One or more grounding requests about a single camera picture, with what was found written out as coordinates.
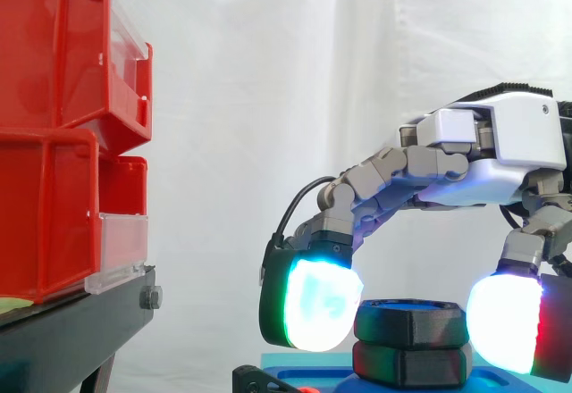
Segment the stacked storage bins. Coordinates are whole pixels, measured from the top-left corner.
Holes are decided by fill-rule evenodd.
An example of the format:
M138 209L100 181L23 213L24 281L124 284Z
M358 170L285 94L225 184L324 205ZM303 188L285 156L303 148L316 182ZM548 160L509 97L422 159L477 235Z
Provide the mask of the stacked storage bins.
M0 311L144 274L151 60L114 0L0 0Z

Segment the metal bolt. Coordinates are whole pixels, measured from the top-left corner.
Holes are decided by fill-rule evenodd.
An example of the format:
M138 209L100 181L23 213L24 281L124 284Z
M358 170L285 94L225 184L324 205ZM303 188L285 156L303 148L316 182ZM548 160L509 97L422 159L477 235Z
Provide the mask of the metal bolt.
M250 384L247 385L247 393L258 393L258 384L256 384L255 382L251 382Z
M161 286L145 286L139 296L139 306L144 310L158 310L163 303Z

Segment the black cable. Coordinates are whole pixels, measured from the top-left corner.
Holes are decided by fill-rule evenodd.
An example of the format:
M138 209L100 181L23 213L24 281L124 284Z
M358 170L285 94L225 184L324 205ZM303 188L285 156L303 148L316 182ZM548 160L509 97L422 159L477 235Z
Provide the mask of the black cable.
M518 228L522 228L522 226L520 226L517 221L515 221L515 218L512 217L512 214L510 214L510 211L507 207L505 207L504 205L499 205L500 207L500 212L502 213L502 217L504 217L507 222L509 223L509 225L512 227L513 230L517 230Z
M334 181L334 180L336 180L336 178L332 177L332 176L326 176L326 177L321 177L320 179L316 179L313 182L308 183L305 187L303 187L302 190L300 190L298 192L298 194L294 197L294 199L292 200L292 202L290 203L290 205L286 209L286 213L284 213L282 219L280 220L280 223L278 224L278 228L276 229L276 232L274 234L272 234L272 237L270 238L270 240L268 241L268 244L266 245L265 257L262 260L263 272L266 268L266 261L268 260L268 256L276 248L282 247L282 244L284 242L284 230L286 229L286 226L288 225L288 222L290 221L290 217L292 217L292 215L294 214L294 211L296 211L296 207L298 207L298 204L300 203L302 198L305 197L307 195L307 193L309 191L311 191L312 189L317 188L318 186L320 186L324 183L329 183L329 182Z
M298 204L300 203L302 198L305 197L309 191L311 191L314 188L317 188L320 185L323 185L324 183L329 183L329 182L334 181L334 180L336 180L335 177L325 176L325 177L321 177L320 179L316 179L313 182L308 183L305 187L303 187L302 190L300 190L298 192L298 194L294 197L294 199L292 200L292 202L288 206L286 213L284 213L282 220L278 224L278 228L276 229L276 234L277 235L284 235L284 230L286 229L286 226L288 225L288 222L290 221L290 217L292 217L292 215L294 214L294 211L296 210L296 207L298 207Z
M559 276L572 279L572 263L564 255L554 256L548 263Z

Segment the black clamp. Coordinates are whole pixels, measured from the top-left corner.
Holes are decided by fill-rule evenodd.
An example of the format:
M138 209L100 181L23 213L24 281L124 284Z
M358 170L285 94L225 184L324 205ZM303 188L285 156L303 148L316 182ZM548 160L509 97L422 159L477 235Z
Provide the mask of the black clamp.
M232 393L300 393L300 390L245 364L232 371Z

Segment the blue tray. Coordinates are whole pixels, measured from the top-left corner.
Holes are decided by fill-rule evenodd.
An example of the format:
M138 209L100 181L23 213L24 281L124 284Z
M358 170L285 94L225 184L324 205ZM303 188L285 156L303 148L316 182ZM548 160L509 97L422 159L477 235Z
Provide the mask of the blue tray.
M320 393L394 393L388 387L359 379L351 367L342 366L275 366L266 372L279 380L297 386L319 389ZM416 393L542 393L502 369L491 366L473 368L471 376L461 389L410 390Z

